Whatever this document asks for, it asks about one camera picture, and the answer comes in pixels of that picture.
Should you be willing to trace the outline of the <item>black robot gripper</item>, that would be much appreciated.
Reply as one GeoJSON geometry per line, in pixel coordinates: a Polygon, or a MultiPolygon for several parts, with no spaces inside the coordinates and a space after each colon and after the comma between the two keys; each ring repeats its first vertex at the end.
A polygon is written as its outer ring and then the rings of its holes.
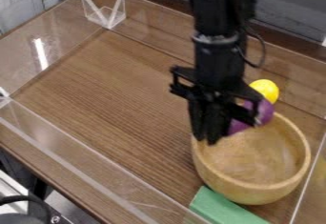
{"type": "Polygon", "coordinates": [[[231,120],[253,124],[261,96],[243,80],[247,37],[193,35],[195,65],[172,66],[171,93],[188,103],[191,131],[195,138],[213,145],[228,133],[231,120]]]}

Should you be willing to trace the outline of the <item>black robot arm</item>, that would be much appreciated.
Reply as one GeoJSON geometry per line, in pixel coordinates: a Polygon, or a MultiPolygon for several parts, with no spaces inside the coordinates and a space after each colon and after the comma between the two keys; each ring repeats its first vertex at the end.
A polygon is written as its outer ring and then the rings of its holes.
{"type": "Polygon", "coordinates": [[[256,126],[261,95],[243,80],[248,60],[248,27],[256,0],[188,0],[193,16],[195,61],[191,68],[173,66],[171,93],[187,100],[191,132],[215,144],[228,135],[231,121],[256,126]]]}

